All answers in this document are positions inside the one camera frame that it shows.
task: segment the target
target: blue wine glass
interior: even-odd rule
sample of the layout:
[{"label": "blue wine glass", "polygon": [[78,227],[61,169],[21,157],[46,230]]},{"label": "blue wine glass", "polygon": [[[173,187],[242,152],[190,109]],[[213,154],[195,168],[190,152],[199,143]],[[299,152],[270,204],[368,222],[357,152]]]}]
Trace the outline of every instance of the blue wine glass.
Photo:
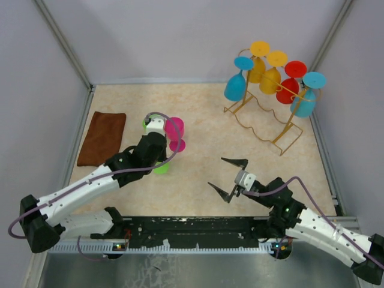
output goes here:
[{"label": "blue wine glass", "polygon": [[252,70],[254,63],[250,58],[240,56],[235,58],[235,66],[240,69],[240,72],[228,80],[224,90],[224,96],[230,101],[240,101],[245,95],[247,82],[242,72]]}]

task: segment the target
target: marble-pattern surface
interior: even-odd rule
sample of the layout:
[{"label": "marble-pattern surface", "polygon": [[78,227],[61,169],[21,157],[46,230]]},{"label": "marble-pattern surface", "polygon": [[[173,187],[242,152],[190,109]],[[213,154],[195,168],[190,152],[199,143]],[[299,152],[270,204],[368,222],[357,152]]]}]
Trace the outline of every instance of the marble-pattern surface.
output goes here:
[{"label": "marble-pattern surface", "polygon": [[[95,199],[76,212],[99,211],[116,207],[122,215],[188,215],[188,216],[264,216],[269,209],[246,197],[235,197],[230,204],[207,184],[212,182],[226,191],[233,187],[238,168],[220,160],[247,158],[247,170],[267,184],[280,176],[284,181],[298,175],[308,187],[326,215],[335,215],[331,194],[320,159],[310,120],[294,118],[304,129],[301,138],[283,155],[270,143],[261,142],[250,130],[243,129],[230,113],[223,95],[225,84],[156,84],[98,86],[94,95],[83,139],[95,111],[127,114],[121,151],[135,145],[143,134],[142,120],[148,112],[177,116],[185,123],[187,147],[170,163],[165,175],[151,173],[124,188]],[[274,108],[277,116],[287,120],[289,106],[277,102],[273,95],[257,94],[266,108]],[[262,111],[255,100],[239,113],[245,124],[251,124],[262,137],[275,137],[283,129],[271,115]],[[296,137],[291,129],[281,139],[284,145]],[[95,167],[74,167],[71,182],[91,173]],[[297,200],[313,208],[301,186],[289,185]]]}]

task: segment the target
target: gray wall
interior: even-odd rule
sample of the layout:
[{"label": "gray wall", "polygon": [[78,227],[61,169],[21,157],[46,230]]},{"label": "gray wall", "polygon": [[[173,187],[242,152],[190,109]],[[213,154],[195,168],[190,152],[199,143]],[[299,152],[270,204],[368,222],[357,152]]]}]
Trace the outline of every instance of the gray wall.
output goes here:
[{"label": "gray wall", "polygon": [[256,40],[310,65],[343,2],[45,0],[92,83],[227,80]]},{"label": "gray wall", "polygon": [[384,235],[384,1],[355,1],[319,71],[316,114],[348,214]]},{"label": "gray wall", "polygon": [[21,198],[59,188],[87,91],[31,0],[2,1],[0,27],[0,283],[17,288],[31,252],[7,227]]}]

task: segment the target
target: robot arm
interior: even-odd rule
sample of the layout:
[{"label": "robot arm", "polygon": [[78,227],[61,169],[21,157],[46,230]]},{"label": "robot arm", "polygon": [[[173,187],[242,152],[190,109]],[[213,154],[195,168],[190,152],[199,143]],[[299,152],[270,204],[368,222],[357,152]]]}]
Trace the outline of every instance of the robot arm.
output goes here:
[{"label": "robot arm", "polygon": [[233,196],[243,194],[271,208],[267,225],[261,227],[267,231],[270,238],[282,238],[287,235],[301,239],[341,260],[359,278],[376,285],[381,283],[381,263],[384,263],[382,236],[374,234],[368,237],[330,223],[326,217],[319,216],[292,198],[293,192],[281,178],[274,179],[267,186],[262,185],[254,174],[245,171],[248,164],[246,159],[222,160],[241,168],[235,178],[235,187],[228,194],[211,183],[209,185],[215,188],[227,203]]},{"label": "robot arm", "polygon": [[165,120],[161,116],[151,117],[146,121],[146,133],[137,146],[115,154],[88,176],[55,193],[39,199],[32,195],[22,199],[21,215],[47,204],[20,221],[32,252],[45,251],[62,238],[118,235],[123,220],[115,208],[96,213],[70,214],[101,195],[143,178],[151,172],[145,168],[165,161],[167,143],[164,125]]}]

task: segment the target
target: brown towel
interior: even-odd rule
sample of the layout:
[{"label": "brown towel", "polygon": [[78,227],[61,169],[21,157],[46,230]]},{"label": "brown towel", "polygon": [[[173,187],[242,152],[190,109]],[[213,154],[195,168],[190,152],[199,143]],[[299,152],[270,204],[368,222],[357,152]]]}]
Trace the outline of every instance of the brown towel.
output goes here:
[{"label": "brown towel", "polygon": [[77,159],[78,166],[99,166],[119,152],[126,115],[95,112]]}]

